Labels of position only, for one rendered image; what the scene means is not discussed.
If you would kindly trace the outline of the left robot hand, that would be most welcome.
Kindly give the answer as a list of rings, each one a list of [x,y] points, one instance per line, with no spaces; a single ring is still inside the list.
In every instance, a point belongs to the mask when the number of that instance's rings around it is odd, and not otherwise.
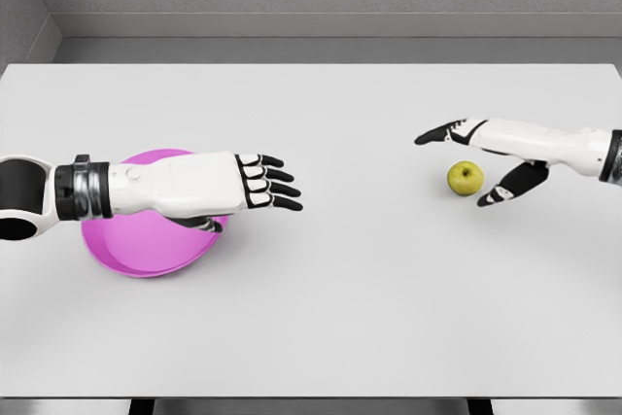
[[[301,192],[291,186],[294,176],[274,156],[193,154],[164,165],[170,174],[157,186],[156,210],[184,227],[220,233],[218,217],[258,208],[303,209]]]

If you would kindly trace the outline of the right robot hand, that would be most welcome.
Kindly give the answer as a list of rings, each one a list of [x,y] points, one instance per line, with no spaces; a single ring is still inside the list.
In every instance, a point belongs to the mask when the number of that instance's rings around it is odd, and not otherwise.
[[[463,119],[450,121],[418,136],[418,146],[452,141],[502,156],[517,156],[521,164],[508,172],[477,205],[486,207],[519,197],[533,190],[549,176],[562,133],[533,123],[500,119]]]

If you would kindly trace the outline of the green apple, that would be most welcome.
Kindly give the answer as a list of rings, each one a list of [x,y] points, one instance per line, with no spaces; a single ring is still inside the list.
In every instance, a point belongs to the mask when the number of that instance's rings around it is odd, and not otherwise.
[[[459,196],[471,196],[479,192],[484,184],[484,179],[485,176],[481,167],[468,160],[453,164],[446,175],[448,187]]]

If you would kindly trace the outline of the pink plate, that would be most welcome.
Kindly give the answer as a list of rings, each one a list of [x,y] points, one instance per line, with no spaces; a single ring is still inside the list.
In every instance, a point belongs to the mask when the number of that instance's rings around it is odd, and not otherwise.
[[[154,211],[81,223],[86,249],[105,268],[151,278],[175,272],[205,254],[219,235],[176,225]]]

